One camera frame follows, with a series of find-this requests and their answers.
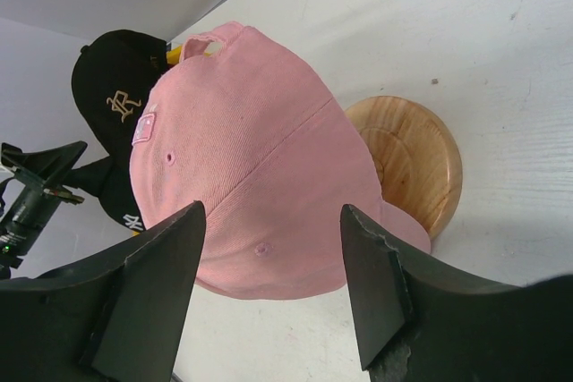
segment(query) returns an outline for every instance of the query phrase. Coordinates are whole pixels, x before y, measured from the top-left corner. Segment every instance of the black baseball cap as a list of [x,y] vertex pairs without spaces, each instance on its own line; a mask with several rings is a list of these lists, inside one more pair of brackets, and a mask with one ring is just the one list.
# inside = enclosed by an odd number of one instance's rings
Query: black baseball cap
[[72,93],[81,115],[125,171],[137,121],[168,68],[167,42],[132,30],[100,36],[81,49],[73,68]]
[[112,157],[73,169],[64,185],[79,188],[99,199],[99,204],[117,223],[135,231],[145,230],[133,196],[129,173],[119,168]]

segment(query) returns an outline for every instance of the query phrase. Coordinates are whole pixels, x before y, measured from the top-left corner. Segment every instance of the white embroidered logo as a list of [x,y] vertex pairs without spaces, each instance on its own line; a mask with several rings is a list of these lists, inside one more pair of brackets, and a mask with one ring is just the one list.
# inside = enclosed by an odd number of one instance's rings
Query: white embroidered logo
[[124,215],[125,226],[132,230],[137,230],[138,232],[143,231],[143,223],[140,221],[138,216]]

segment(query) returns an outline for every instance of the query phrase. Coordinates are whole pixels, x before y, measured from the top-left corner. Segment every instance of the cap seam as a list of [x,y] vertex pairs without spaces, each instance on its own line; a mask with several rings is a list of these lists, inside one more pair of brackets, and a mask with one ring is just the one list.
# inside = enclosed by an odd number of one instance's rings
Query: cap seam
[[239,181],[234,187],[233,189],[217,204],[213,207],[213,209],[206,215],[206,218],[209,219],[209,216],[215,212],[215,210],[217,210],[217,208],[219,206],[221,206],[227,199],[228,197],[233,193],[234,190],[236,190],[239,186],[241,186],[242,183],[244,183],[247,179],[249,179],[249,177],[251,177],[251,175],[256,172],[259,167],[261,167],[262,165],[265,164],[265,162],[275,153],[277,152],[282,146],[283,144],[288,141],[296,132],[298,132],[301,128],[303,128],[308,122],[311,121],[311,119],[313,119],[316,115],[318,115],[329,103],[336,103],[336,101],[334,100],[334,98],[330,98],[329,100],[327,100],[326,103],[324,103],[323,105],[321,105],[314,113],[312,113],[311,115],[309,115],[304,121],[302,121],[298,126],[296,126],[285,138],[283,138],[283,140],[281,140],[274,149],[272,149],[269,154],[267,154],[259,163],[257,163],[245,176],[244,178]]

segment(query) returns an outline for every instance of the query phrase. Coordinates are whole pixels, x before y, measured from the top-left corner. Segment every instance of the yellow object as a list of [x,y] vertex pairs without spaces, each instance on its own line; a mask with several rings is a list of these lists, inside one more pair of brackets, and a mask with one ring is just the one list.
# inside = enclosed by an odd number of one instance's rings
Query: yellow object
[[171,64],[175,66],[179,63],[179,55],[181,55],[181,47],[177,47],[176,49],[172,49],[167,53],[167,64]]

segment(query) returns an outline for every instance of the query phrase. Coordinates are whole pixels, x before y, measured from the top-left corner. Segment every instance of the cap strap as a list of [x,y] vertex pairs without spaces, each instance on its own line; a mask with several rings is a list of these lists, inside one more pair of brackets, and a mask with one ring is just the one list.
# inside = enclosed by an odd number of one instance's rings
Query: cap strap
[[242,24],[230,21],[219,26],[212,31],[207,31],[199,35],[190,36],[184,43],[181,50],[180,62],[196,55],[203,55],[211,42],[218,42],[223,45],[221,49],[228,47],[244,28]]

